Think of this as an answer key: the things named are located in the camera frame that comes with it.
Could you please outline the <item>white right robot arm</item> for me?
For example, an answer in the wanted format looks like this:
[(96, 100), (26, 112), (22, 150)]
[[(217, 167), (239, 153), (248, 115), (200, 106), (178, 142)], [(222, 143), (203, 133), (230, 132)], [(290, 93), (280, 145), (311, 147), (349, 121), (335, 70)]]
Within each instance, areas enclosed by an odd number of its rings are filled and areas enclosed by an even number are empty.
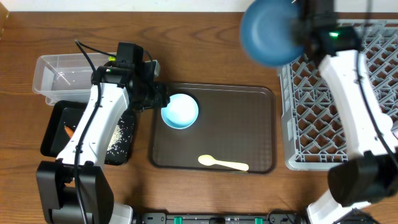
[(307, 223), (341, 223), (350, 213), (397, 194), (397, 138), (369, 81), (363, 35), (339, 26), (333, 1), (293, 1), (295, 41), (334, 99), (348, 161), (328, 171), (328, 190), (306, 209)]

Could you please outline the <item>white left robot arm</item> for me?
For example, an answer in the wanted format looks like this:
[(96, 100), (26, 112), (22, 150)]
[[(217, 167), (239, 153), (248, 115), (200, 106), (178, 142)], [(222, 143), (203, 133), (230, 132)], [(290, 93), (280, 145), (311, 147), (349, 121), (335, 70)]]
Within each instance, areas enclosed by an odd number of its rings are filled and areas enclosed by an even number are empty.
[(104, 174), (107, 148), (124, 113), (165, 108), (167, 85), (157, 82), (159, 62), (147, 51), (120, 42), (106, 64), (93, 67), (88, 104), (73, 136), (55, 161), (42, 161), (36, 172), (47, 223), (132, 223), (131, 206), (116, 203)]

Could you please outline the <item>cream plastic spoon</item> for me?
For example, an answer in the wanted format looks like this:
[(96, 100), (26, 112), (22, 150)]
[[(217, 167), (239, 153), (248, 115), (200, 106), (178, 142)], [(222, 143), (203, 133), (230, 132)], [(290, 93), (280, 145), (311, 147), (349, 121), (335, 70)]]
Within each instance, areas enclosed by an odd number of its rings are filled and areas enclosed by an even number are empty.
[(209, 154), (200, 155), (198, 157), (198, 162), (204, 166), (219, 165), (219, 166), (225, 166), (225, 167), (229, 167), (229, 168), (240, 170), (240, 171), (248, 171), (249, 170), (249, 166), (245, 163), (220, 161), (220, 160), (215, 159), (213, 156), (211, 156)]

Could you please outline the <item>light blue bowl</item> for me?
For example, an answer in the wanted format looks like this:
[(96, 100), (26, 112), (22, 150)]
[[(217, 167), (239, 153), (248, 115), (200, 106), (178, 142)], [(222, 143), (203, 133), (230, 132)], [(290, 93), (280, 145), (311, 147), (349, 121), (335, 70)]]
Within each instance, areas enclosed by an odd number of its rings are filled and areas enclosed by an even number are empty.
[(198, 118), (199, 107), (196, 100), (183, 93), (170, 97), (170, 103), (161, 109), (163, 122), (174, 129), (189, 128)]

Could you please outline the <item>dark blue plate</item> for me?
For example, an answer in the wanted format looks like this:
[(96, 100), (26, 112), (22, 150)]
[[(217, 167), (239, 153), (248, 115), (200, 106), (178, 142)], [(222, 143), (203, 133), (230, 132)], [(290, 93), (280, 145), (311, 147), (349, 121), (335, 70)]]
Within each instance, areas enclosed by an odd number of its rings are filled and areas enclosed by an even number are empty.
[(239, 38), (250, 59), (266, 67), (279, 67), (303, 54), (295, 31), (300, 5), (290, 0), (257, 0), (243, 15)]

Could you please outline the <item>rice grains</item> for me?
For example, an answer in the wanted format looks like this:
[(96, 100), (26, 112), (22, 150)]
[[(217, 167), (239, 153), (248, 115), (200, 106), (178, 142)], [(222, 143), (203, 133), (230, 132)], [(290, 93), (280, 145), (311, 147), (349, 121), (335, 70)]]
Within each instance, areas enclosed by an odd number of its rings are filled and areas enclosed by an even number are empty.
[(130, 150), (134, 132), (134, 121), (131, 118), (122, 118), (118, 121), (107, 148), (111, 156), (124, 156)]

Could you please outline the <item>orange carrot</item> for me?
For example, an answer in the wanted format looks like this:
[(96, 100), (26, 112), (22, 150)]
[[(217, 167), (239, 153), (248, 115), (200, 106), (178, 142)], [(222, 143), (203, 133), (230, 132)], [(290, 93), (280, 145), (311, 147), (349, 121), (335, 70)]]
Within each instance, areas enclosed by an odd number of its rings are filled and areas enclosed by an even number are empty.
[(69, 138), (73, 137), (74, 131), (71, 128), (69, 128), (68, 126), (64, 126), (64, 130), (65, 130), (65, 132), (66, 132), (66, 134), (68, 135)]

